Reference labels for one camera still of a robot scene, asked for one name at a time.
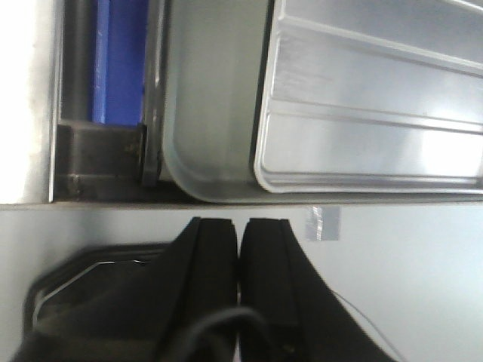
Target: gray tape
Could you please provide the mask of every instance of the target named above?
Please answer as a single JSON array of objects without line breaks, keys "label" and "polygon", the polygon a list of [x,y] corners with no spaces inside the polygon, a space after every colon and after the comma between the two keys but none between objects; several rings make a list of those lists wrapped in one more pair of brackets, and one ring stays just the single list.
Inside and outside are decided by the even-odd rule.
[{"label": "gray tape", "polygon": [[314,206],[307,209],[306,239],[308,241],[339,240],[340,207]]}]

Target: black cable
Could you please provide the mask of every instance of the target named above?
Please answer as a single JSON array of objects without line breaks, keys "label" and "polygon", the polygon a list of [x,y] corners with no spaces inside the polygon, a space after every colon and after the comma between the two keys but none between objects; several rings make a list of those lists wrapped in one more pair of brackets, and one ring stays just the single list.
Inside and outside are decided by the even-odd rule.
[{"label": "black cable", "polygon": [[209,331],[215,327],[229,323],[247,323],[251,325],[269,347],[269,351],[275,350],[275,345],[270,336],[270,331],[263,317],[251,308],[234,307],[208,315],[193,324],[180,339],[174,351],[173,362],[188,362],[196,352],[200,341],[205,340],[214,348],[214,356],[218,362],[229,362],[232,356],[226,356],[226,352],[219,345],[222,341],[210,337]]}]

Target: blue panel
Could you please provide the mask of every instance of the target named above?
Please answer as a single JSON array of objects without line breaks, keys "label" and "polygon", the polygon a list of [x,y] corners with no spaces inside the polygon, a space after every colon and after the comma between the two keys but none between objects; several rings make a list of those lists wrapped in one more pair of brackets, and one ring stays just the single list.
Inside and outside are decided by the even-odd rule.
[{"label": "blue panel", "polygon": [[[135,125],[141,121],[143,105],[144,51],[149,0],[98,0],[99,29],[108,23],[108,36],[97,33],[98,42],[107,43],[106,63],[103,46],[96,59],[94,121],[105,124]],[[109,13],[104,13],[108,3]],[[102,97],[105,79],[104,98]]]}]

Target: metal tray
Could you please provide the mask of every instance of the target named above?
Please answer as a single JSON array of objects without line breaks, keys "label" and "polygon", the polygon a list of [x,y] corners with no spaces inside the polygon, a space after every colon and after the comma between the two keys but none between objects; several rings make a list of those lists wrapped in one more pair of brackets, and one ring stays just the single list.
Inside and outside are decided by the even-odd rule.
[{"label": "metal tray", "polygon": [[271,192],[478,192],[483,7],[275,6],[254,170]]}]

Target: white wall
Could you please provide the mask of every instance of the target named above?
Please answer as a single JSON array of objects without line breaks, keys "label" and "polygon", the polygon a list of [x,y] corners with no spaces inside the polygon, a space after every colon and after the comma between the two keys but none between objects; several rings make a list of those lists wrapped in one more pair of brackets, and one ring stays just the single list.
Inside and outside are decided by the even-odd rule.
[{"label": "white wall", "polygon": [[[116,210],[55,205],[0,211],[0,360],[20,343],[26,291],[40,273],[85,246],[174,239],[192,216],[290,218],[329,285],[413,362],[483,356],[483,206],[340,209],[339,240],[311,241],[310,207]],[[355,315],[361,325],[369,327]],[[380,340],[373,330],[368,330]]]}]

